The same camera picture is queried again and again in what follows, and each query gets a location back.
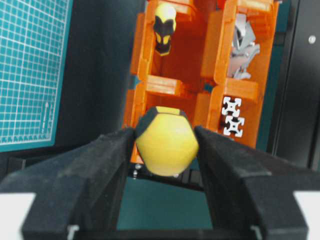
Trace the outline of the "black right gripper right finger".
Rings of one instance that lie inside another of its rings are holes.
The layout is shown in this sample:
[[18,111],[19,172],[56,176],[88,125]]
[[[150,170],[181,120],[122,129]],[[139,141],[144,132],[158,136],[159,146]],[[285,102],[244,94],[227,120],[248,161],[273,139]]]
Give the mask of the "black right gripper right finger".
[[201,126],[195,134],[214,226],[237,231],[243,239],[319,239],[319,172]]

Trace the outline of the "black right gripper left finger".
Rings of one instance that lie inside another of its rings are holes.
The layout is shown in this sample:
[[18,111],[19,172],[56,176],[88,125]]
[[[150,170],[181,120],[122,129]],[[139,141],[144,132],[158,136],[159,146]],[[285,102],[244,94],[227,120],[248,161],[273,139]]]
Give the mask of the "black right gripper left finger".
[[124,128],[8,174],[0,183],[1,239],[116,231],[134,142],[134,130]]

